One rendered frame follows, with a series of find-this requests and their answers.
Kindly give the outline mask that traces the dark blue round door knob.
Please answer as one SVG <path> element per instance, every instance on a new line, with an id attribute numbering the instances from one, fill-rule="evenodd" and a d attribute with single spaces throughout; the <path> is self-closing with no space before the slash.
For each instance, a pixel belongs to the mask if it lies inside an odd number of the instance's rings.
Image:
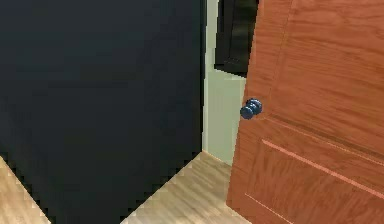
<path id="1" fill-rule="evenodd" d="M 246 104 L 240 109 L 240 115 L 244 119 L 251 119 L 252 117 L 262 112 L 262 103 L 255 98 L 248 99 Z"/>

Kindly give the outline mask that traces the brown wooden room door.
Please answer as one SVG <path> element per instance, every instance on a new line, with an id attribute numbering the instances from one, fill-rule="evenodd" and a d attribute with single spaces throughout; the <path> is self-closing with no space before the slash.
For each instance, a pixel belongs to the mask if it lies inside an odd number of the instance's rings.
<path id="1" fill-rule="evenodd" d="M 227 203 L 251 224 L 384 224 L 384 0 L 259 0 Z"/>

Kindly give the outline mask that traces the black framed wall picture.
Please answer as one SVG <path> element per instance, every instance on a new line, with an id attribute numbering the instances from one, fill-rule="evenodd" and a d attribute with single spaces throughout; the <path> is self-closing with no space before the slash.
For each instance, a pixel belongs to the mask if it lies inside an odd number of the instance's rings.
<path id="1" fill-rule="evenodd" d="M 219 0 L 214 68 L 247 76 L 259 0 Z"/>

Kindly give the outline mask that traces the large black cupboard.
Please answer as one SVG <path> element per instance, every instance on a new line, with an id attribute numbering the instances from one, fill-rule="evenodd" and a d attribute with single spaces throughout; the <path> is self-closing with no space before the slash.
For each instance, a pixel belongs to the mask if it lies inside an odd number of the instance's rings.
<path id="1" fill-rule="evenodd" d="M 202 149 L 206 0 L 0 0 L 0 155 L 51 224 L 121 224 Z"/>

